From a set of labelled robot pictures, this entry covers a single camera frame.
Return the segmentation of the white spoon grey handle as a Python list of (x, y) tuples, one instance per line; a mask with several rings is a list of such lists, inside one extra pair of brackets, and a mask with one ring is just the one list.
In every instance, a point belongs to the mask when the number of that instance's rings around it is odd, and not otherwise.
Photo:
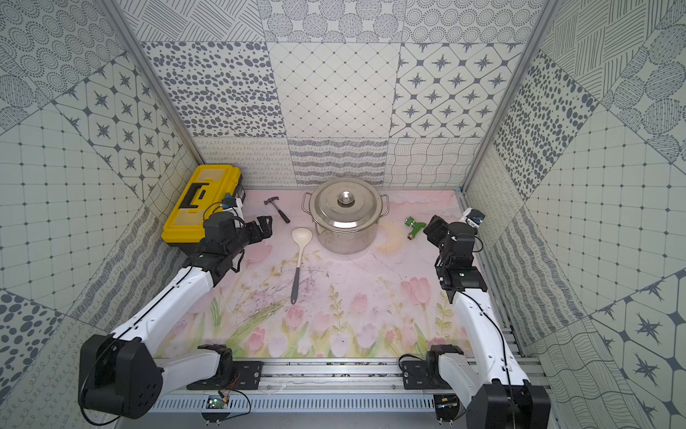
[(305, 248), (307, 245), (312, 241), (313, 239), (313, 234), (312, 232), (304, 227), (299, 227), (293, 230), (291, 237), (298, 246), (298, 257), (297, 257), (297, 264), (296, 264), (296, 271), (294, 274), (294, 279), (293, 279), (293, 284), (291, 287), (291, 293), (290, 293), (290, 303), (292, 305), (295, 305), (298, 301), (298, 291), (299, 291), (299, 277), (300, 277), (300, 269), (302, 265), (302, 258), (305, 252)]

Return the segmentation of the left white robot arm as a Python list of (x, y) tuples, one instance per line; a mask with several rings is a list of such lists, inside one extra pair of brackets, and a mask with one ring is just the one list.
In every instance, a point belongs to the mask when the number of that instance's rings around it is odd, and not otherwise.
[(271, 216), (245, 221), (236, 212), (211, 214), (205, 236), (173, 280), (143, 309), (108, 335), (91, 336), (80, 349), (78, 405), (137, 419), (180, 388), (223, 390), (236, 379), (232, 350), (203, 344), (175, 359), (155, 354), (173, 327), (227, 273), (239, 273), (246, 248), (273, 235)]

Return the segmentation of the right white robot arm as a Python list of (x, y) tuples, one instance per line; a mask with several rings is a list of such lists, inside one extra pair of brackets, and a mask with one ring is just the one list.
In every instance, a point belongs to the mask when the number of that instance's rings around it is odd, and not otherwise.
[(398, 359), (407, 390), (434, 390), (439, 423), (463, 421), (468, 428), (546, 428), (551, 400), (546, 389), (531, 382), (507, 344), (492, 309), (488, 286), (474, 266), (478, 229), (485, 216), (467, 209), (453, 223), (434, 216), (424, 227), (439, 250), (434, 269), (439, 286), (458, 314), (472, 347), (468, 359), (457, 345), (430, 346), (425, 357)]

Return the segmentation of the stainless steel pot lid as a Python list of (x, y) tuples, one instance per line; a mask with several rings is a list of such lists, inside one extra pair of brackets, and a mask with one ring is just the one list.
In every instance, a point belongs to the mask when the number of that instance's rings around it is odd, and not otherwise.
[(335, 178), (310, 196), (307, 209), (314, 222), (333, 232), (358, 232), (382, 217), (382, 195), (357, 178)]

